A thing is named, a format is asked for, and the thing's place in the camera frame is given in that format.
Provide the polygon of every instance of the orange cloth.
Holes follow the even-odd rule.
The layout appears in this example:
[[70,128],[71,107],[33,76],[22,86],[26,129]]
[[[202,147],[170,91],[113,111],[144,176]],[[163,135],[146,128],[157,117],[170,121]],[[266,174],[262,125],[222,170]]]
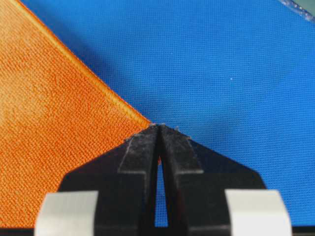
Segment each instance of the orange cloth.
[[33,227],[67,172],[148,125],[21,3],[0,0],[0,227]]

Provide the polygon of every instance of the blue fabric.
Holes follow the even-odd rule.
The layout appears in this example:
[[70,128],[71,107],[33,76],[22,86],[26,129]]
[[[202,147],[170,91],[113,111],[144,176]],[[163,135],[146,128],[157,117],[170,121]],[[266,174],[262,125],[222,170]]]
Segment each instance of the blue fabric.
[[166,199],[163,180],[162,165],[157,167],[157,198],[156,198],[156,215],[155,227],[167,227]]
[[23,2],[144,116],[259,171],[315,225],[314,24],[277,0]]

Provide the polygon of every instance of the clear plastic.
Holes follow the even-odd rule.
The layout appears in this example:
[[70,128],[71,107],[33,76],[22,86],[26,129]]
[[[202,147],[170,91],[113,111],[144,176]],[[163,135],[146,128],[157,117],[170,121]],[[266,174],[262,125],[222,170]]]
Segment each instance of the clear plastic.
[[300,5],[296,4],[294,1],[292,0],[279,0],[279,1],[283,5],[289,7],[292,11],[304,17],[305,20],[315,23],[315,17],[310,12],[302,8]]

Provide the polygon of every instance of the white pad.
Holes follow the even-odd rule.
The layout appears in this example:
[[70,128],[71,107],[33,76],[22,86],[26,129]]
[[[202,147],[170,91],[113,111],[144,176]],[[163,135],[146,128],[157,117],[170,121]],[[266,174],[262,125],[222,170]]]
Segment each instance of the white pad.
[[98,191],[48,193],[35,236],[93,236]]
[[288,212],[277,190],[226,189],[232,236],[291,236]]

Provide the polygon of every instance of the woven fabric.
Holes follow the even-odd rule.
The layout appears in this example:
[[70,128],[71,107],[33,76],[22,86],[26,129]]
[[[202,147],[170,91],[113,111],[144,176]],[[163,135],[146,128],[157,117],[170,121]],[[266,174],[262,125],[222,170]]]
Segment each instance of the woven fabric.
[[314,24],[278,0],[23,2],[143,115],[259,171],[315,225]]
[[0,1],[0,227],[33,227],[67,172],[148,124],[19,2]]

